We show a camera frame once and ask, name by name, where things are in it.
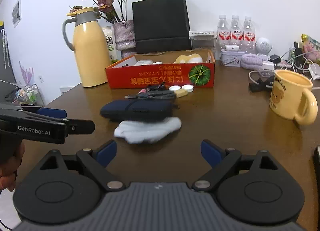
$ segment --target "wall picture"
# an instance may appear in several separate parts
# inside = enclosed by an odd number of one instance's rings
[[[14,27],[19,24],[21,20],[21,0],[18,0],[18,2],[15,4],[12,10],[12,24]]]

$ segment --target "yellow mug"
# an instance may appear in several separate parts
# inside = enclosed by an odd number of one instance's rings
[[[269,106],[283,118],[295,119],[300,125],[310,125],[318,114],[312,86],[309,79],[298,73],[276,70]]]

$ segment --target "green pumpkin picture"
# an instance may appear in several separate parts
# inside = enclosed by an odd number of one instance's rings
[[[189,80],[196,86],[204,86],[210,81],[210,69],[203,65],[196,65],[189,72]]]

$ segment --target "yellow thermos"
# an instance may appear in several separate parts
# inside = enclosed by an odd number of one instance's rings
[[[93,87],[107,82],[105,68],[110,64],[105,35],[99,26],[93,8],[83,8],[73,13],[75,18],[63,22],[62,32],[69,48],[75,52],[83,87]],[[66,24],[76,23],[73,44],[68,41]]]

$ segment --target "white round speaker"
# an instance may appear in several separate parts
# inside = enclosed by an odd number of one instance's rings
[[[260,37],[256,42],[256,49],[259,53],[268,55],[272,49],[272,44],[269,39]]]

